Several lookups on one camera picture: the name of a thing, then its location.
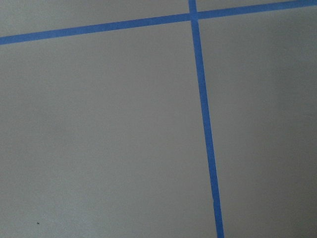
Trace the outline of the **brown paper table cover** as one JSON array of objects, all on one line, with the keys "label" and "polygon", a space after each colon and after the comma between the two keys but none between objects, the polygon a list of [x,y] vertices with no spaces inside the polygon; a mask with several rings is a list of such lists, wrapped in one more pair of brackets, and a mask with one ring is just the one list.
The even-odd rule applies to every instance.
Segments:
[{"label": "brown paper table cover", "polygon": [[[3,0],[0,37],[188,1]],[[199,28],[224,238],[316,237],[317,5]],[[0,45],[0,235],[217,238],[191,21]]]}]

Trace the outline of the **blue tape line lengthwise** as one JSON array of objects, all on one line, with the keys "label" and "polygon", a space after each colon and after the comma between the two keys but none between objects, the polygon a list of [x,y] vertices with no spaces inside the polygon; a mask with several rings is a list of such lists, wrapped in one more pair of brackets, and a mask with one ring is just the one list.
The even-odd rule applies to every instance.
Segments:
[{"label": "blue tape line lengthwise", "polygon": [[209,168],[209,175],[210,175],[210,182],[211,182],[211,194],[212,194],[212,204],[213,204],[213,212],[214,212],[214,219],[215,219],[216,235],[218,238],[223,238],[224,229],[223,229],[223,220],[222,220],[222,212],[221,212],[221,202],[220,202],[220,195],[219,195],[215,154],[214,154],[214,147],[213,147],[213,137],[212,137],[212,130],[211,130],[210,111],[209,111],[209,104],[208,104],[208,95],[207,95],[207,87],[206,87],[206,79],[205,79],[203,54],[202,54],[198,11],[197,11],[197,5],[195,0],[188,1],[188,5],[189,5],[189,13],[190,13],[190,21],[191,21],[191,29],[192,29],[196,71],[197,71],[197,77],[198,77],[198,86],[199,86],[202,118],[203,118],[208,168]]}]

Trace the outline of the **blue tape line crosswise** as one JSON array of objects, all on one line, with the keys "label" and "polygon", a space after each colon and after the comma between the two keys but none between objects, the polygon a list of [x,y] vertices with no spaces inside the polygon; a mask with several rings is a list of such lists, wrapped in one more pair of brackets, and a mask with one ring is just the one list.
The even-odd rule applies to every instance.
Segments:
[{"label": "blue tape line crosswise", "polygon": [[[316,4],[317,2],[315,0],[294,0],[294,1],[284,1],[284,2],[231,7],[231,8],[224,8],[224,9],[198,11],[197,13],[195,13],[195,16],[198,20],[201,20],[201,19],[211,19],[211,18],[227,17],[227,16],[233,16],[233,15],[257,13],[257,12],[302,8],[302,7],[316,6]],[[174,15],[167,15],[167,16],[157,16],[157,17],[141,18],[141,19],[134,19],[134,20],[96,24],[96,25],[87,25],[87,26],[71,27],[71,28],[64,28],[64,29],[48,30],[48,31],[41,31],[41,32],[32,32],[32,33],[26,33],[26,34],[3,36],[0,38],[0,44],[9,45],[14,43],[38,41],[38,40],[44,40],[44,39],[85,35],[85,34],[92,34],[92,33],[99,33],[99,32],[163,25],[163,24],[170,24],[170,23],[177,23],[177,22],[187,22],[187,21],[190,21],[191,18],[192,17],[190,13],[182,13],[182,14],[174,14]]]}]

